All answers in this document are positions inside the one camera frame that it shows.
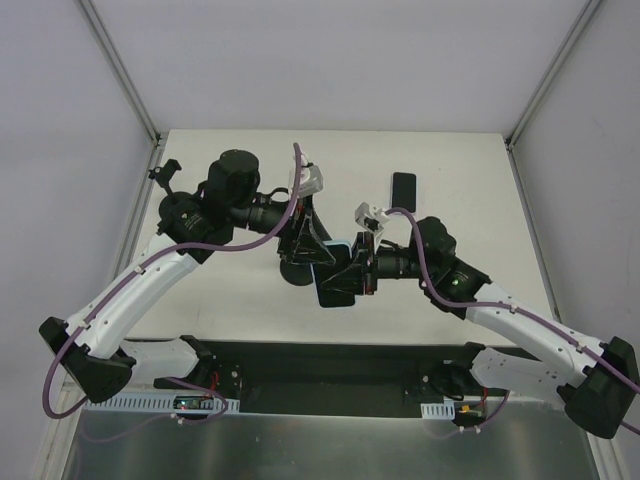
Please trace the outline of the phone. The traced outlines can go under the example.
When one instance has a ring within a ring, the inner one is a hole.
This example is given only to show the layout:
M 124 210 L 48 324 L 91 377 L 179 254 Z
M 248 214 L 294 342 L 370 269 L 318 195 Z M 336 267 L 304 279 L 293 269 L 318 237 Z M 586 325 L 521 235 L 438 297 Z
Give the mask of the phone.
M 352 293 L 331 289 L 324 286 L 324 282 L 340 273 L 349 266 L 352 260 L 351 246 L 345 241 L 327 241 L 325 246 L 333 255 L 335 262 L 329 264 L 313 264 L 311 266 L 313 284 L 316 290 L 318 304 L 324 309 L 338 309 L 353 307 L 356 297 Z
M 391 176 L 391 208 L 402 208 L 415 214 L 417 199 L 417 176 L 413 173 L 394 172 Z

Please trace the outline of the black phone stand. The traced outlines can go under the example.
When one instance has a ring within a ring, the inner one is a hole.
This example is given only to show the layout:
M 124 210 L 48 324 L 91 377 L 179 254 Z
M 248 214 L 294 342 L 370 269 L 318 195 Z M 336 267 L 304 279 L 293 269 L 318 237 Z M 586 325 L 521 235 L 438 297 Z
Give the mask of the black phone stand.
M 193 195 L 174 191 L 170 186 L 174 174 L 181 170 L 182 167 L 176 159 L 169 159 L 163 166 L 157 166 L 148 171 L 148 178 L 165 192 L 158 207 L 160 216 L 157 224 L 158 234 L 170 234 L 184 228 L 186 222 L 193 216 L 196 207 Z
M 322 241 L 331 239 L 330 234 L 319 220 L 315 217 L 312 221 L 312 229 Z M 308 286 L 313 283 L 311 266 L 309 264 L 296 264 L 288 262 L 285 258 L 280 259 L 279 271 L 282 278 L 294 286 Z

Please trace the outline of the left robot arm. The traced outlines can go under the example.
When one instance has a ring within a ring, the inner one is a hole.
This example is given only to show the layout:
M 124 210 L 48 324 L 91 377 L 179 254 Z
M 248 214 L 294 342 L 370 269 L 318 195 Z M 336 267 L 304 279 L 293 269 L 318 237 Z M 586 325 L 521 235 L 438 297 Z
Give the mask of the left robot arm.
M 174 191 L 175 159 L 150 171 L 166 193 L 156 233 L 140 254 L 87 307 L 68 319 L 50 317 L 39 333 L 86 400 L 105 402 L 130 383 L 199 389 L 213 384 L 214 355 L 191 335 L 130 342 L 137 322 L 176 283 L 215 252 L 245 252 L 277 239 L 284 264 L 333 264 L 313 197 L 323 188 L 320 168 L 294 151 L 285 202 L 262 194 L 259 160 L 245 150 L 223 152 L 195 192 Z

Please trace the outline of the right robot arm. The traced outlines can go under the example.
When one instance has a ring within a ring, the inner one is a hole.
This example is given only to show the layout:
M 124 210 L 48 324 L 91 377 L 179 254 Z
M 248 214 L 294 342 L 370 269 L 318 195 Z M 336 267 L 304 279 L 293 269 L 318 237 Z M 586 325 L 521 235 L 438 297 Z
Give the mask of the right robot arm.
M 312 270 L 319 304 L 350 307 L 372 295 L 382 280 L 411 279 L 439 310 L 486 328 L 526 352 L 511 357 L 468 343 L 466 356 L 450 364 L 450 382 L 461 394 L 501 389 L 561 408 L 586 432 L 613 438 L 639 394 L 634 348 L 548 320 L 522 305 L 487 274 L 456 255 L 457 242 L 436 217 L 411 218 L 406 247 L 375 240 L 381 229 L 367 219 L 354 244 L 331 242 L 336 261 Z

